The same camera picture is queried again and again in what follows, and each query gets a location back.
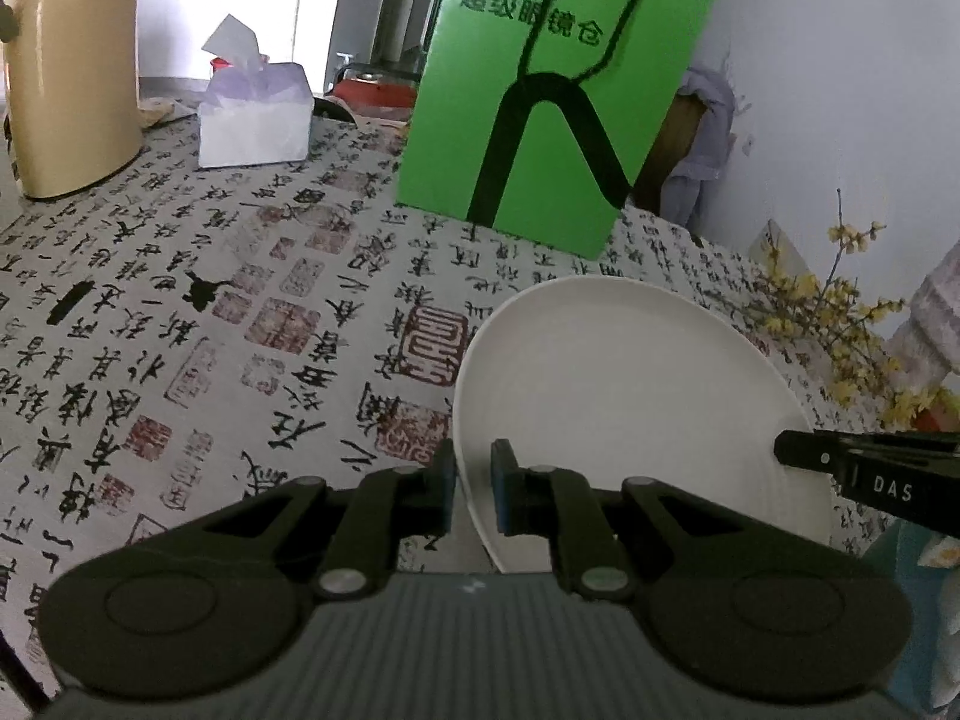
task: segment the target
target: plate rim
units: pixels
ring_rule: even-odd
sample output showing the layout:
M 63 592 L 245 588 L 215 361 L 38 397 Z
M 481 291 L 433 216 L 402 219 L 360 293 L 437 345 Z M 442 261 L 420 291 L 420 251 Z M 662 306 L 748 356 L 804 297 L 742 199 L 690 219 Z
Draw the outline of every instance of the plate rim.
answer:
M 467 345 L 467 352 L 464 353 L 464 359 L 460 362 L 460 369 L 457 371 L 457 381 L 453 388 L 453 415 L 452 415 L 451 421 L 453 423 L 453 429 L 452 429 L 453 454 L 457 461 L 457 476 L 459 477 L 460 484 L 462 485 L 462 488 L 464 490 L 464 499 L 467 501 L 467 511 L 470 514 L 470 520 L 473 523 L 473 528 L 475 531 L 477 531 L 477 535 L 480 536 L 480 541 L 483 542 L 483 546 L 486 549 L 487 554 L 490 556 L 490 559 L 493 562 L 493 565 L 496 567 L 496 570 L 499 571 L 500 573 L 507 573 L 508 571 L 507 567 L 505 566 L 505 563 L 501 559 L 501 556 L 498 554 L 498 550 L 496 549 L 496 547 L 494 547 L 493 540 L 491 539 L 490 535 L 487 533 L 487 528 L 483 524 L 483 521 L 482 521 L 482 518 L 480 517 L 479 512 L 477 512 L 476 504 L 474 503 L 474 499 L 473 499 L 473 491 L 470 489 L 469 478 L 467 478 L 467 463 L 464 460 L 463 441 L 462 441 L 463 436 L 461 435 L 463 420 L 461 416 L 460 407 L 461 407 L 461 404 L 463 403 L 463 398 L 462 398 L 462 390 L 464 389 L 463 373 L 473 359 L 474 353 L 477 348 L 477 344 L 476 344 L 477 341 L 480 340 L 480 338 L 482 338 L 484 333 L 488 332 L 488 329 L 490 328 L 491 324 L 493 324 L 493 321 L 497 319 L 501 314 L 505 313 L 507 309 L 509 309 L 510 306 L 512 306 L 512 304 L 520 300 L 520 298 L 523 298 L 525 295 L 529 295 L 530 293 L 537 292 L 538 290 L 556 288 L 558 287 L 558 285 L 565 284 L 566 282 L 570 282 L 570 281 L 586 282 L 586 281 L 600 281 L 600 280 L 603 280 L 604 282 L 616 281 L 621 283 L 628 283 L 631 285 L 631 287 L 640 287 L 647 290 L 654 290 L 655 292 L 659 292 L 659 293 L 662 293 L 663 295 L 669 296 L 669 298 L 677 298 L 678 300 L 682 300 L 684 303 L 688 303 L 688 305 L 693 306 L 695 309 L 697 309 L 697 311 L 700 311 L 703 314 L 706 314 L 710 318 L 710 320 L 712 320 L 713 322 L 717 322 L 726 330 L 731 331 L 731 333 L 733 333 L 733 335 L 736 335 L 736 338 L 738 338 L 738 340 L 741 343 L 745 343 L 746 346 L 749 346 L 752 353 L 754 353 L 757 357 L 759 357 L 760 360 L 762 360 L 765 363 L 765 365 L 767 365 L 767 367 L 769 367 L 770 370 L 774 372 L 774 374 L 776 375 L 776 379 L 779 380 L 779 384 L 781 384 L 781 386 L 790 394 L 790 398 L 797 405 L 797 409 L 799 413 L 803 415 L 803 421 L 806 423 L 806 429 L 810 431 L 813 430 L 813 425 L 810 424 L 810 418 L 806 415 L 806 411 L 803 408 L 803 404 L 800 403 L 800 399 L 796 396 L 793 389 L 790 389 L 789 384 L 787 384 L 786 381 L 784 380 L 784 375 L 782 375 L 781 372 L 779 372 L 779 370 L 776 369 L 776 366 L 770 361 L 770 359 L 766 357 L 764 354 L 762 354 L 760 350 L 757 349 L 752 343 L 750 343 L 750 341 L 747 338 L 745 338 L 744 335 L 736 329 L 736 327 L 733 327 L 732 325 L 727 324 L 726 322 L 723 321 L 723 319 L 721 319 L 721 317 L 718 317 L 716 314 L 714 314 L 714 312 L 704 308 L 702 305 L 700 305 L 694 300 L 691 300 L 686 295 L 681 295 L 680 293 L 676 293 L 673 290 L 667 290 L 664 287 L 661 287 L 656 284 L 650 284 L 646 281 L 643 281 L 637 278 L 630 278 L 628 276 L 604 276 L 601 274 L 571 274 L 567 276 L 560 276 L 559 278 L 555 278 L 555 279 L 550 279 L 549 281 L 542 281 L 539 284 L 532 285 L 531 287 L 528 287 L 525 290 L 522 290 L 516 295 L 513 295 L 511 298 L 504 300 L 499 306 L 496 307 L 496 309 L 493 310 L 493 313 L 490 314 L 490 316 L 484 320 L 483 324 L 480 325 L 480 328 L 477 330 L 476 334 L 473 336 L 473 338 L 470 340 L 470 343 Z

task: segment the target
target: green shopping bag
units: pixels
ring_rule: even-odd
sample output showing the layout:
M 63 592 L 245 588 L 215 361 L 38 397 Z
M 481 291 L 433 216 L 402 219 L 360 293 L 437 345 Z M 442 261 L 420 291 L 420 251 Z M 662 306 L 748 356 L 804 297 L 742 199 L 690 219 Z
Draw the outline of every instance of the green shopping bag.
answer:
M 712 0 L 443 0 L 397 201 L 596 257 Z

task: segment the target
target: gray ribbed surface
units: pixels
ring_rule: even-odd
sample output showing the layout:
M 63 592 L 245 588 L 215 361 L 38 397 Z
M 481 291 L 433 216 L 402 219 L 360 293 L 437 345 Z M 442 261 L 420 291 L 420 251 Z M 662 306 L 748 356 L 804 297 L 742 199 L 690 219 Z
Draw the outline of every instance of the gray ribbed surface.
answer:
M 614 605 L 551 576 L 397 574 L 366 601 L 318 608 L 285 656 L 243 685 L 141 707 L 68 690 L 49 720 L 905 720 L 880 695 L 767 707 L 669 664 Z

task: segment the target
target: table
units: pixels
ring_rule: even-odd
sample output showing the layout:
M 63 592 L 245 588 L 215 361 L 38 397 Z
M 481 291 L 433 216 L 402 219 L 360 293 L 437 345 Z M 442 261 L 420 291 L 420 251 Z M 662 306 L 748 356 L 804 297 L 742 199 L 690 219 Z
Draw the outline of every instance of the table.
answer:
M 709 293 L 736 300 L 754 266 L 635 208 L 588 262 L 395 206 L 387 130 L 315 119 L 307 161 L 249 169 L 198 170 L 198 143 L 195 119 L 151 131 L 126 170 L 0 233 L 0 627 L 49 693 L 34 620 L 56 576 L 296 476 L 354 487 L 425 463 L 470 338 L 515 293 L 627 276 L 746 333 Z M 747 335 L 818 426 L 875 428 Z M 885 526 L 839 498 L 834 514 L 854 553 Z M 462 521 L 400 562 L 490 570 Z M 0 716 L 15 700 L 0 690 Z

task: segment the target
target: tissue box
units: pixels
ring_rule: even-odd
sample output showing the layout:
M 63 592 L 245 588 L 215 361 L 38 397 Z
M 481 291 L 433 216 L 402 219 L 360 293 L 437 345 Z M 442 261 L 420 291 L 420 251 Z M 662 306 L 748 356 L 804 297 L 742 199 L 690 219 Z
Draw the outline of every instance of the tissue box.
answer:
M 199 113 L 200 167 L 306 159 L 313 94 L 298 64 L 218 70 Z

